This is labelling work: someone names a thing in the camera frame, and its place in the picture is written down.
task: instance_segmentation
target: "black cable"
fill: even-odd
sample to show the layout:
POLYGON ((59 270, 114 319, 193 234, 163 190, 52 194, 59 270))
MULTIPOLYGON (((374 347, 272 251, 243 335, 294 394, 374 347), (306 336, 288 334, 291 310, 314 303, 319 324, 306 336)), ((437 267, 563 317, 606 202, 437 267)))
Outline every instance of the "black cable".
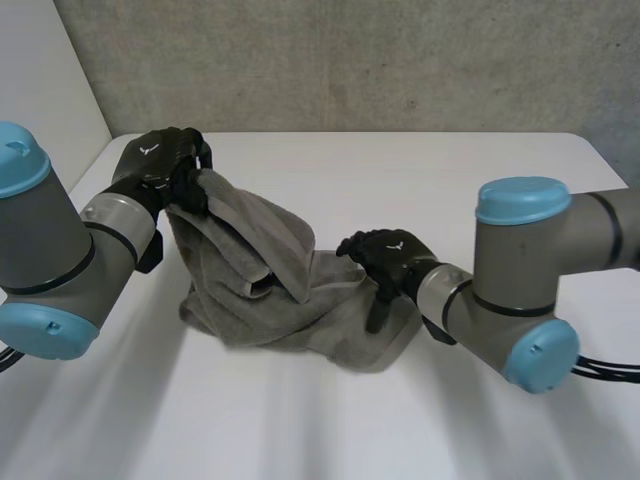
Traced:
POLYGON ((603 362, 592 358, 578 357, 572 373, 604 382, 624 382, 640 384, 640 365, 603 362))
POLYGON ((2 353, 0 353, 0 373, 15 365, 22 357, 24 357, 24 353, 18 352, 13 348, 5 348, 2 353))
POLYGON ((11 347, 5 348, 2 352, 0 352, 0 362, 2 362, 5 358, 9 357, 15 350, 11 347))

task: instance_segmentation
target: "concrete wall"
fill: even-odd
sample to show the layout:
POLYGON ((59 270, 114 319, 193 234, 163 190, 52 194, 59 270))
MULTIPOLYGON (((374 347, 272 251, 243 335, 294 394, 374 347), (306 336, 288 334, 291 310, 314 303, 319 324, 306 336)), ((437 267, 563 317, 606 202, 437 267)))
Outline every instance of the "concrete wall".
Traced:
POLYGON ((114 135, 566 131, 640 185, 637 0, 56 0, 114 135))
POLYGON ((51 0, 0 0, 0 120, 35 135, 67 190, 111 140, 51 0))

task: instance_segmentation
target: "black ring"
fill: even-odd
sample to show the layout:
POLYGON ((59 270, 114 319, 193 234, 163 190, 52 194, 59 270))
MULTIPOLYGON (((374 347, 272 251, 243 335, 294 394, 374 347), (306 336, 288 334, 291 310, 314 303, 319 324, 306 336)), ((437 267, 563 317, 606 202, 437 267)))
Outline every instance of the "black ring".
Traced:
POLYGON ((124 245, 127 248, 127 250, 129 250, 129 253, 133 257, 133 264, 134 265, 138 264, 138 252, 136 252, 136 247, 134 247, 133 243, 131 243, 129 239, 124 235, 122 235, 119 231, 114 230, 111 227, 107 227, 106 225, 103 225, 101 223, 84 222, 84 224, 86 225, 87 228, 100 230, 101 232, 107 233, 111 235, 113 238, 115 238, 116 240, 118 240, 120 243, 122 243, 122 245, 124 245))
POLYGON ((552 313, 556 304, 553 302, 551 305, 546 305, 544 307, 539 308, 510 308, 503 307, 502 305, 496 305, 495 303, 487 302, 486 300, 480 298, 476 292, 473 292, 473 298, 476 303, 480 305, 485 310, 489 310, 490 312, 497 313, 498 315, 504 315, 505 317, 522 317, 522 318, 533 318, 533 317, 541 317, 543 315, 548 315, 552 313))
POLYGON ((78 263, 75 267, 69 270, 67 273, 60 275, 58 278, 54 278, 53 280, 49 280, 48 282, 41 283, 40 285, 34 285, 32 287, 2 287, 2 290, 7 292, 10 295, 37 295, 39 293, 44 293, 49 290, 53 290, 60 285, 63 285, 75 277, 80 275, 93 261, 93 257, 96 254, 96 246, 93 243, 93 237, 91 237, 91 246, 89 247, 89 251, 84 256, 84 258, 78 263))
POLYGON ((609 260, 604 266, 605 269, 611 268, 620 259, 620 252, 622 252, 623 237, 620 220, 618 219, 618 215, 616 215, 616 209, 609 203, 609 200, 595 192, 589 192, 587 195, 591 198, 595 198, 598 203, 602 205, 602 208, 605 209, 607 215, 609 215, 609 219, 611 220, 611 227, 613 228, 613 245, 611 245, 609 260))
POLYGON ((469 285, 473 283, 473 279, 466 280, 459 284, 453 292, 449 294, 449 298, 447 298, 447 302, 442 307, 442 328, 444 328, 445 332, 449 331, 449 309, 451 308, 451 304, 456 298, 456 295, 459 294, 462 290, 467 288, 469 285))

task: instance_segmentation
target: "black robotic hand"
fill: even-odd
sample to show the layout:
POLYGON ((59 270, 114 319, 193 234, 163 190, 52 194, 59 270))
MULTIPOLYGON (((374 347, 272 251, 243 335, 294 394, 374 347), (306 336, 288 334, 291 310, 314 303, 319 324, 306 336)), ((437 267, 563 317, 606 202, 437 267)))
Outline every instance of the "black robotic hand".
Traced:
POLYGON ((206 214, 207 196, 197 183, 200 168, 213 165, 211 149, 198 130, 153 130, 127 144, 113 185, 144 193, 159 209, 177 204, 189 213, 206 214))
POLYGON ((405 279, 411 266, 421 260, 435 259, 426 245, 405 230, 357 232, 342 241, 336 255, 349 255, 378 284, 376 300, 367 320, 369 333, 382 330, 391 301, 406 293, 405 279))

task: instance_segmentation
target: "table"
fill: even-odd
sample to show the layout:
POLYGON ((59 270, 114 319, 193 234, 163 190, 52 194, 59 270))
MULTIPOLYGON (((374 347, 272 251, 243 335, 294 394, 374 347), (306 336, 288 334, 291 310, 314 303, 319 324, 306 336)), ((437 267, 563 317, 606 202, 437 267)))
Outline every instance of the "table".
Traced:
MULTIPOLYGON (((115 139, 72 192, 109 183, 115 139)), ((335 248, 402 227, 471 270, 478 188, 544 175, 574 192, 624 183, 569 134, 208 134, 215 168, 290 209, 335 248)), ((531 396, 426 329, 385 372, 315 354, 229 350, 177 317, 188 274, 165 218, 165 259, 135 274, 81 359, 27 358, 0 375, 0 478, 640 478, 640 387, 570 378, 531 396)), ((638 362, 640 276, 562 279, 559 316, 585 354, 638 362)))

